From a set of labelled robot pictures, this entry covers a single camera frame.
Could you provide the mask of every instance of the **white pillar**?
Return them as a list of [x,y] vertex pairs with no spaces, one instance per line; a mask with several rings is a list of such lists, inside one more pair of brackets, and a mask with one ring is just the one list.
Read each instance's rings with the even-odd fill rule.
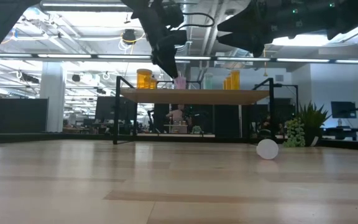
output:
[[48,132],[63,131],[67,73],[61,62],[42,64],[40,98],[48,98]]

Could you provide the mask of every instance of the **computer monitor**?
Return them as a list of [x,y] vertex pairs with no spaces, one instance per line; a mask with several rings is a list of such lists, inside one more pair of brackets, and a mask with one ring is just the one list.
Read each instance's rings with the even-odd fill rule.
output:
[[333,118],[357,118],[355,102],[331,102]]

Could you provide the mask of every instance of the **wooden tabletop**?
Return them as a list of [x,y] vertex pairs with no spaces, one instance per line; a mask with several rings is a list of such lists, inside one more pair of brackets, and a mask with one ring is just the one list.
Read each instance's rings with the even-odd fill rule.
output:
[[136,103],[196,105],[250,105],[269,95],[265,90],[148,90],[123,88],[121,94]]

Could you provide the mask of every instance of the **ceiling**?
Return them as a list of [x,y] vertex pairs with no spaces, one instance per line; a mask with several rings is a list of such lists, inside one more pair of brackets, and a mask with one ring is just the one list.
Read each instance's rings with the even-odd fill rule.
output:
[[[245,9],[249,0],[200,0],[177,1],[181,3],[185,12],[203,12],[212,15],[216,23],[226,19],[228,14],[237,14]],[[75,5],[53,6],[53,4],[121,4],[120,1],[42,1],[41,5],[29,8],[14,26],[0,45],[1,53],[27,54],[136,54],[150,55],[151,48],[147,42],[139,20],[131,20],[131,12],[125,7],[80,7]],[[193,24],[209,24],[203,16],[186,16],[186,22]],[[139,39],[133,47],[122,44],[121,34],[126,29],[134,29]],[[238,54],[234,48],[218,43],[214,34],[215,27],[188,28],[188,42],[185,46],[178,46],[179,55],[215,55]],[[282,46],[267,45],[266,57],[280,58],[358,58],[358,30],[348,35],[337,36],[333,41],[321,46]],[[68,72],[67,86],[100,86],[114,87],[117,75],[135,85],[136,70],[148,68],[159,80],[170,80],[158,66],[151,63],[124,63],[124,62],[64,62]],[[253,67],[264,66],[255,63]],[[268,67],[282,67],[291,71],[299,66],[292,63],[270,63]],[[18,71],[41,78],[42,62],[31,60],[0,60],[0,85],[32,85],[18,79]],[[83,77],[80,82],[73,82],[72,75]],[[39,86],[32,88],[0,88],[0,94],[26,95],[37,97]],[[89,111],[94,110],[94,102],[87,100],[91,96],[98,96],[93,89],[69,89],[66,92],[67,110],[73,109],[77,103]]]

